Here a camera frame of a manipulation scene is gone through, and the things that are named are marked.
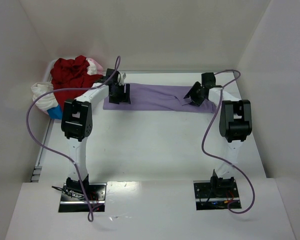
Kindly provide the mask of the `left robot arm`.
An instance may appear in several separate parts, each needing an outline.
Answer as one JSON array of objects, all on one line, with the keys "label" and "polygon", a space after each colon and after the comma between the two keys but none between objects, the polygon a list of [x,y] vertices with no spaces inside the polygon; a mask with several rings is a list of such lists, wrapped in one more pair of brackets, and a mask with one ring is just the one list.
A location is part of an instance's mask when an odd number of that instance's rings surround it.
[{"label": "left robot arm", "polygon": [[67,99],[63,107],[61,130],[67,139],[71,158],[66,189],[83,195],[90,188],[86,164],[87,140],[93,129],[93,109],[104,99],[111,104],[130,104],[130,84],[126,74],[108,68],[101,82],[74,99]]}]

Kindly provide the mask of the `purple t-shirt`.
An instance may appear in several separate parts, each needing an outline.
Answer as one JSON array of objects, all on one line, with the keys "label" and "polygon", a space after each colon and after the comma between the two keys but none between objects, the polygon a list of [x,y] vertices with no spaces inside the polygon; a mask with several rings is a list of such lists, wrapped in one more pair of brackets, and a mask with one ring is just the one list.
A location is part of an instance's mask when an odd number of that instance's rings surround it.
[{"label": "purple t-shirt", "polygon": [[131,83],[130,104],[110,103],[106,98],[104,110],[115,111],[175,111],[188,113],[214,113],[216,105],[204,100],[200,106],[191,105],[191,99],[184,96],[191,89],[190,86],[150,85]]}]

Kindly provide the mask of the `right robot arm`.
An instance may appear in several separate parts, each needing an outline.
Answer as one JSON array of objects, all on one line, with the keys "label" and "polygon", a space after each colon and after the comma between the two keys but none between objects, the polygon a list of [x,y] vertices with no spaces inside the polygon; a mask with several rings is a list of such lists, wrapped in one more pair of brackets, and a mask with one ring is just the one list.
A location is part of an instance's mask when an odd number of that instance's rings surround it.
[{"label": "right robot arm", "polygon": [[[205,72],[201,74],[201,82],[195,82],[184,96],[185,99],[190,99],[190,104],[195,107],[201,106],[205,100],[216,106],[201,143],[201,149],[206,156],[222,161],[221,166],[213,171],[210,178],[210,192],[215,197],[226,195],[234,186],[234,177],[226,179],[224,176],[229,174],[230,168],[238,169],[235,161],[238,158],[239,149],[252,133],[253,128],[251,102],[226,91],[226,87],[235,81],[233,79],[225,85],[218,85],[216,74]],[[226,140],[225,156],[223,157],[213,155],[205,150],[205,141],[217,117],[219,117],[219,134]]]}]

